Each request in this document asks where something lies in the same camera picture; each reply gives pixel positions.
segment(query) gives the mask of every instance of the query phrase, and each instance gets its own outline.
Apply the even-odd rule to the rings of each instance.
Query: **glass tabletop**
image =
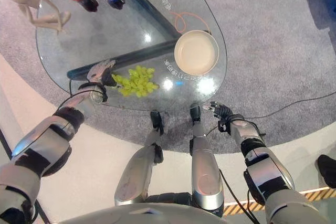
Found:
[[[125,0],[121,10],[97,0],[98,11],[85,11],[72,0],[51,0],[60,12],[71,12],[64,30],[38,28],[37,48],[49,76],[64,90],[87,82],[90,68],[114,58],[113,74],[129,78],[136,66],[153,68],[151,82],[157,87],[146,96],[125,97],[107,88],[109,106],[134,110],[188,110],[215,94],[226,73],[226,47],[222,32],[205,0]],[[41,2],[38,16],[53,13]],[[207,74],[183,72],[174,59],[179,37],[191,30],[209,32],[217,41],[219,59]]]

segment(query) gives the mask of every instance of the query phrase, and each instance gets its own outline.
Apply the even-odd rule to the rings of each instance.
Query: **grape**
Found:
[[[118,74],[112,74],[112,77],[120,86],[122,86],[118,91],[124,97],[135,94],[140,98],[146,97],[149,93],[152,93],[155,89],[159,88],[159,85],[150,81],[153,78],[154,72],[154,68],[146,68],[137,65],[135,69],[128,70],[130,75],[129,79]]]

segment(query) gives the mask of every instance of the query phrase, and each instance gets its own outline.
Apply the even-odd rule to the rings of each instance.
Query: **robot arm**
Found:
[[[90,82],[29,132],[14,148],[10,162],[0,167],[0,222],[31,221],[41,178],[65,165],[71,154],[69,141],[93,105],[106,101],[102,83],[113,64],[105,61],[95,65],[88,75]]]
[[[245,181],[254,200],[265,205],[267,223],[328,223],[304,196],[295,191],[291,175],[266,147],[255,123],[240,114],[233,115],[230,108],[217,102],[204,108],[220,118],[219,131],[227,132],[240,147],[247,166]]]

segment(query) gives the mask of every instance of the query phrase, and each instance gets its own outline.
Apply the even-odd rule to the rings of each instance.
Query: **yellow and black striped tape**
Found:
[[[336,190],[329,187],[323,187],[316,190],[303,191],[301,194],[304,195],[309,201],[318,201],[322,199],[335,198]],[[242,201],[240,203],[245,209],[247,209],[247,201]],[[265,206],[256,203],[254,200],[250,200],[249,206],[251,211],[260,211],[265,209]],[[243,210],[236,202],[225,204],[224,216],[237,215],[242,213]]]

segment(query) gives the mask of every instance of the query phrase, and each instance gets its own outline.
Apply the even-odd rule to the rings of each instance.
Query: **gray carpet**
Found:
[[[329,0],[207,0],[224,34],[228,66],[225,81],[211,100],[246,117],[267,115],[301,99],[336,90],[336,19]],[[58,105],[67,94],[38,59],[35,30],[9,0],[0,0],[0,52],[43,97]],[[255,119],[272,146],[305,136],[336,120],[336,95],[295,104]],[[188,152],[192,136],[188,113],[164,115],[162,146]],[[203,112],[206,129],[217,121]],[[149,133],[149,112],[101,106],[88,124],[121,139],[142,144]],[[226,134],[208,139],[216,153],[238,151]]]

